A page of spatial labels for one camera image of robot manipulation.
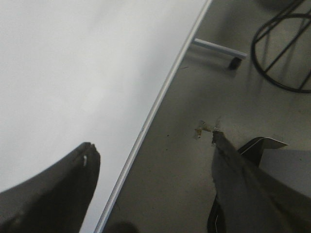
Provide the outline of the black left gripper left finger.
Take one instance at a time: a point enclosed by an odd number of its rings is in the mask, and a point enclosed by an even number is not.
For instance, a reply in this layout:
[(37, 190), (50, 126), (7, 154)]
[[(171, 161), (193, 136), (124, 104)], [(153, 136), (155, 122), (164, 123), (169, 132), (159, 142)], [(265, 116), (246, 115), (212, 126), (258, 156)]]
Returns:
[(101, 159), (84, 142), (54, 165), (0, 194), (2, 233), (78, 233), (93, 198)]

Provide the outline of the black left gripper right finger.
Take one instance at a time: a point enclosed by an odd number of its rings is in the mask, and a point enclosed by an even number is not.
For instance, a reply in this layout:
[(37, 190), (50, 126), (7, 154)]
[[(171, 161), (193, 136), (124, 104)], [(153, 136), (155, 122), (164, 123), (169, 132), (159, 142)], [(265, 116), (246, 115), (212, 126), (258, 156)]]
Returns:
[(241, 155), (213, 132), (212, 177), (228, 233), (309, 233), (311, 199)]

